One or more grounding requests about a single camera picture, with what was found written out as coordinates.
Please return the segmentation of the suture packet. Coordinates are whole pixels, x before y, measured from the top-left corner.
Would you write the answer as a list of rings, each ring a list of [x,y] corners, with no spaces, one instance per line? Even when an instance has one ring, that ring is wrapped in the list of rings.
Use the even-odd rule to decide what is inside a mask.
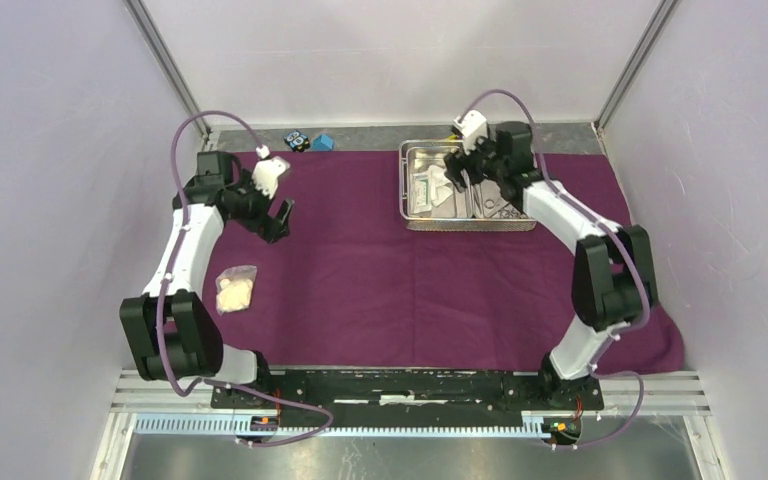
[[[445,169],[436,165],[414,173],[411,180],[411,212],[414,214],[431,212],[443,205],[454,193],[451,181],[445,175]]]

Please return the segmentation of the metal mesh instrument tray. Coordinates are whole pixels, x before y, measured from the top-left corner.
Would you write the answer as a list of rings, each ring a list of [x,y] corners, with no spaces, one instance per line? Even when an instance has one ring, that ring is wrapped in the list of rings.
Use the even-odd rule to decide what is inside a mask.
[[[536,222],[528,217],[527,220],[490,220],[478,219],[473,216],[469,219],[420,219],[409,218],[405,213],[407,206],[404,159],[409,147],[416,146],[454,146],[456,150],[460,147],[458,140],[407,140],[400,145],[399,149],[399,189],[400,189],[400,215],[404,220],[405,226],[413,231],[427,232],[525,232],[535,228]],[[471,186],[468,187],[471,199]]]

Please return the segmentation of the purple cloth wrap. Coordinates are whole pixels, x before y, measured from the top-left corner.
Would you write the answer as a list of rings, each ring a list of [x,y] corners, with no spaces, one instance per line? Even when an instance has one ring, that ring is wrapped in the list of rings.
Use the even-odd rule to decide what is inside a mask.
[[[210,258],[209,312],[220,273],[257,270],[249,308],[214,315],[227,344],[273,365],[534,371],[563,337],[573,257],[546,229],[411,231],[396,152],[288,160],[288,237],[267,244],[230,223]]]

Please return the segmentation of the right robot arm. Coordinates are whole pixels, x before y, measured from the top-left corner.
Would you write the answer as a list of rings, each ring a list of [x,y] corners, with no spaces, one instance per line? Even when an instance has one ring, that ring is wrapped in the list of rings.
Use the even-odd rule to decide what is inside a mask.
[[[607,349],[622,333],[641,326],[657,302],[648,233],[599,215],[552,178],[530,125],[504,122],[491,128],[478,117],[455,121],[452,131],[460,144],[444,163],[455,187],[495,183],[505,201],[546,228],[574,257],[574,317],[537,374],[540,400],[562,408],[595,378]]]

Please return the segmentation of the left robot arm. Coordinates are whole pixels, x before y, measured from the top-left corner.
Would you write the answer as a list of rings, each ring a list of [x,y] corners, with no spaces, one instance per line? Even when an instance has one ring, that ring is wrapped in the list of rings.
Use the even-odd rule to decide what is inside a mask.
[[[235,392],[250,407],[266,405],[273,379],[257,370],[257,356],[227,346],[201,294],[216,242],[236,222],[268,244],[289,234],[294,206],[282,201],[270,212],[285,159],[269,155],[252,170],[229,152],[198,154],[196,172],[175,195],[173,225],[157,270],[136,297],[126,298],[119,318],[140,377],[146,381],[214,377],[232,370]]]

